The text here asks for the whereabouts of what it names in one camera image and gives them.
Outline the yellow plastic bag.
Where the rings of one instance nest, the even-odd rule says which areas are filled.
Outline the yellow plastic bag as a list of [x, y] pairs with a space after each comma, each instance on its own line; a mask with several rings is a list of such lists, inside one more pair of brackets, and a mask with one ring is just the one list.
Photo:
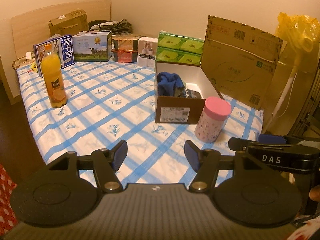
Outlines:
[[319, 60], [319, 20], [308, 15], [281, 12], [276, 36], [284, 40], [280, 62], [290, 68], [298, 60], [298, 69], [313, 72]]

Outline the brown flat cardboard box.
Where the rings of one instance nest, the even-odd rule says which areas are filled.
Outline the brown flat cardboard box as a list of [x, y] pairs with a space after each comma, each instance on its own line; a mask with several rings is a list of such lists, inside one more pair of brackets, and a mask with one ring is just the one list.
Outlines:
[[87, 14], [84, 10], [76, 10], [49, 21], [50, 35], [76, 35], [88, 31]]

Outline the orange juice bottle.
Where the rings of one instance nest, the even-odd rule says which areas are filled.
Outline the orange juice bottle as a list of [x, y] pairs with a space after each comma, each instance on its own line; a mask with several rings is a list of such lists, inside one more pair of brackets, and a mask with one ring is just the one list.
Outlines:
[[45, 54], [41, 61], [41, 72], [51, 106], [53, 108], [60, 108], [67, 103], [60, 58], [53, 51], [51, 43], [46, 44], [44, 48]]

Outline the large brown cardboard box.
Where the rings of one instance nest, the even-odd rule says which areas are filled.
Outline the large brown cardboard box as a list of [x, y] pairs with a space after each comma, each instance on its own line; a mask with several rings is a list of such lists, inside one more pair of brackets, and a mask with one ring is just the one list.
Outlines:
[[283, 43], [258, 28], [209, 16], [201, 68], [220, 93], [261, 109]]

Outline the blue checked bed sheet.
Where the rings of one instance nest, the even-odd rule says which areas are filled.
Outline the blue checked bed sheet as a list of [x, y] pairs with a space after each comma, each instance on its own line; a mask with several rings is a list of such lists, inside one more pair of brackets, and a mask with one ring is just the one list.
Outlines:
[[264, 114], [227, 96], [232, 113], [218, 139], [199, 141], [193, 125], [155, 123], [153, 70], [134, 63], [78, 62], [62, 71], [68, 101], [53, 108], [43, 78], [29, 66], [17, 76], [29, 125], [45, 163], [67, 151], [87, 155], [124, 139], [128, 154], [117, 177], [127, 183], [190, 184], [195, 172], [184, 143], [230, 155], [231, 137], [256, 140]]

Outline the green tissue pack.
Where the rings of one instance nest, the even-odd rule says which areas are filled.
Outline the green tissue pack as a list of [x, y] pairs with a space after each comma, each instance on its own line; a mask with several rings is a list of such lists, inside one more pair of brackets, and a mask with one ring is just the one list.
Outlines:
[[199, 66], [204, 40], [160, 31], [158, 34], [156, 61]]

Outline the pink lid floral tumbler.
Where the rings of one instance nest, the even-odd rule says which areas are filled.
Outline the pink lid floral tumbler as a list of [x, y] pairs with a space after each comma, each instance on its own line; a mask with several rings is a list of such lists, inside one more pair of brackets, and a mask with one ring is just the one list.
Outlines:
[[208, 97], [195, 128], [197, 139], [202, 142], [214, 142], [231, 111], [231, 104], [227, 101], [213, 96]]

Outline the open brown shoe box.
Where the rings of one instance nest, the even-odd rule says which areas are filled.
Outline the open brown shoe box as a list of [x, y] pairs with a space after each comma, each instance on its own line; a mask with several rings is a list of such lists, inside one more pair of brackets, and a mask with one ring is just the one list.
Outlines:
[[209, 97], [223, 98], [199, 66], [158, 61], [155, 122], [196, 124]]

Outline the black bag pile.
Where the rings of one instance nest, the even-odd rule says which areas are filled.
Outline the black bag pile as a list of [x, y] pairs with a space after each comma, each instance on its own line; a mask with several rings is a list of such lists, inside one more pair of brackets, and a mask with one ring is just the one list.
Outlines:
[[95, 20], [88, 23], [90, 31], [111, 32], [112, 35], [132, 34], [132, 24], [123, 19], [120, 21]]

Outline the blue knitted glove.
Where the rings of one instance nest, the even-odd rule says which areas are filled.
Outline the blue knitted glove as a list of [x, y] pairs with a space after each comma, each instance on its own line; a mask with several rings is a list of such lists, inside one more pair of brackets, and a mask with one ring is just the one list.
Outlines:
[[173, 96], [176, 87], [185, 87], [184, 82], [176, 73], [160, 72], [157, 75], [157, 88], [160, 96]]

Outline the orange red gift boxes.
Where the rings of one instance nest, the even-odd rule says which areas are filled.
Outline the orange red gift boxes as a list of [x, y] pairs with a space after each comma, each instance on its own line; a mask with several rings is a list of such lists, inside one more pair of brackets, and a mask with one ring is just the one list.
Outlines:
[[133, 63], [138, 58], [138, 42], [140, 38], [134, 36], [112, 37], [114, 48], [112, 53], [116, 62]]

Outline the cow picture milk carton box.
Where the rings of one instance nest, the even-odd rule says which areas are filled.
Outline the cow picture milk carton box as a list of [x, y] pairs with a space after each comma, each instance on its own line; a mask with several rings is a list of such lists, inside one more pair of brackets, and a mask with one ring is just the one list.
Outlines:
[[81, 32], [72, 36], [72, 45], [76, 62], [107, 62], [112, 56], [112, 33]]

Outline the grey knitted socks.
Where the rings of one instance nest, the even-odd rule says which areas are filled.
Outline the grey knitted socks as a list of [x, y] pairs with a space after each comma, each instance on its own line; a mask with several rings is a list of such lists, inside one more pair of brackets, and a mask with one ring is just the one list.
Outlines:
[[189, 89], [187, 87], [176, 87], [174, 89], [174, 97], [177, 98], [190, 98], [190, 99], [202, 99], [201, 93], [198, 91]]

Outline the white small product box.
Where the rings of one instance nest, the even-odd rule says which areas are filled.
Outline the white small product box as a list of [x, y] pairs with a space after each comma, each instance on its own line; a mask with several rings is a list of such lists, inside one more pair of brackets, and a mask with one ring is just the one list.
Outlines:
[[138, 41], [138, 57], [137, 64], [140, 67], [155, 68], [157, 38], [141, 37]]

